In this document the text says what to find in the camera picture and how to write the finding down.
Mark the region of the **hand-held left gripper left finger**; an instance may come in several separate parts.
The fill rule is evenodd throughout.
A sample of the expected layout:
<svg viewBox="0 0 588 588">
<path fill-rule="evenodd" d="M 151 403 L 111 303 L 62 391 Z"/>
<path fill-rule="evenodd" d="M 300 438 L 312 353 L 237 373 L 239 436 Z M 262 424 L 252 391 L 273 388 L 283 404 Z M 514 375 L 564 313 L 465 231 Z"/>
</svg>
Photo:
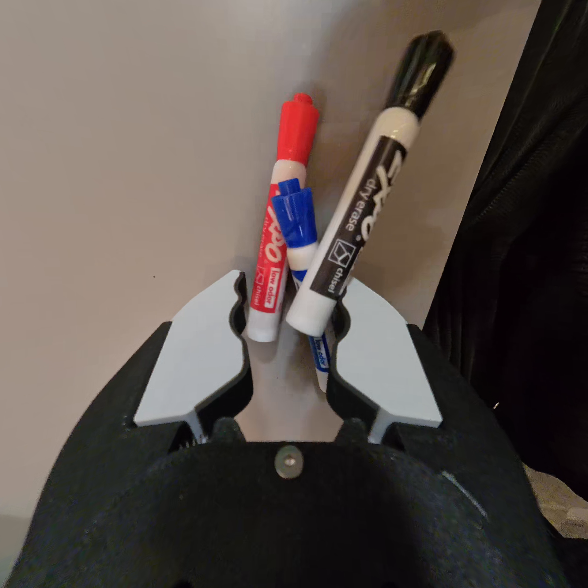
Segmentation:
<svg viewBox="0 0 588 588">
<path fill-rule="evenodd" d="M 207 442 L 218 419 L 235 417 L 253 395 L 243 338 L 245 274 L 231 270 L 175 314 L 134 415 L 138 427 L 185 423 Z"/>
</svg>

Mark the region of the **blue dry erase marker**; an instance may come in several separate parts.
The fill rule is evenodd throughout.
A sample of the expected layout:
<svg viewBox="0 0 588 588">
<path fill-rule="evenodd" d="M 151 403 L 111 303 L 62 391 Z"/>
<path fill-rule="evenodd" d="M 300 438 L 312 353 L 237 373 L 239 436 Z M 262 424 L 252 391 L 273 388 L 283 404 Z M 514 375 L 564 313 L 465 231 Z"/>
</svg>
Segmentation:
<svg viewBox="0 0 588 588">
<path fill-rule="evenodd" d="M 296 290 L 302 285 L 307 270 L 318 250 L 318 233 L 312 191 L 301 187 L 297 178 L 278 183 L 279 195 L 271 198 L 273 211 L 286 244 L 286 256 Z M 318 385 L 327 392 L 330 350 L 327 332 L 308 337 Z"/>
</svg>

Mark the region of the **black dry erase marker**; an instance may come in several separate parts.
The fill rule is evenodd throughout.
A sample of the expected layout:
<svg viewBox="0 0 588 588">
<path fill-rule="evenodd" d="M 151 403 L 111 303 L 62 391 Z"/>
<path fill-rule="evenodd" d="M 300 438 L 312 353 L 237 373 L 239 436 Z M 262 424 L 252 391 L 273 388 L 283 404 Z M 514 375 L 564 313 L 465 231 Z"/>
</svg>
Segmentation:
<svg viewBox="0 0 588 588">
<path fill-rule="evenodd" d="M 360 151 L 286 322 L 319 336 L 348 286 L 382 208 L 454 60 L 442 31 L 414 37 Z"/>
</svg>

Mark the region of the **red dry erase marker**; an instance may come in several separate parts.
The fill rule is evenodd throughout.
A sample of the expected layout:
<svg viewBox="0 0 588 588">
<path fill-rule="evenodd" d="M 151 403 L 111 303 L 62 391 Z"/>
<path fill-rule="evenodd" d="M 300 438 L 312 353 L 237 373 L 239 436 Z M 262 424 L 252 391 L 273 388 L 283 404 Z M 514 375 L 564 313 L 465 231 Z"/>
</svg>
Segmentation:
<svg viewBox="0 0 588 588">
<path fill-rule="evenodd" d="M 272 198 L 280 194 L 281 182 L 296 179 L 301 188 L 305 187 L 306 166 L 318 121 L 319 111 L 308 94 L 296 93 L 282 106 L 276 163 L 265 206 L 246 327 L 248 338 L 255 342 L 268 343 L 277 339 L 289 275 L 286 243 Z"/>
</svg>

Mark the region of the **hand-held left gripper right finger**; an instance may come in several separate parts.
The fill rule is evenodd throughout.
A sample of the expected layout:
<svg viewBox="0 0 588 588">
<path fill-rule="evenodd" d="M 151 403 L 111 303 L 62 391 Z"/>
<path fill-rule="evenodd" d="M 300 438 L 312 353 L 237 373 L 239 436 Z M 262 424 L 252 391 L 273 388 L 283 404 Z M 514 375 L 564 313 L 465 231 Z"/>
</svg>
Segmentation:
<svg viewBox="0 0 588 588">
<path fill-rule="evenodd" d="M 353 279 L 333 314 L 327 401 L 381 445 L 393 424 L 438 429 L 443 417 L 409 331 L 384 298 Z"/>
</svg>

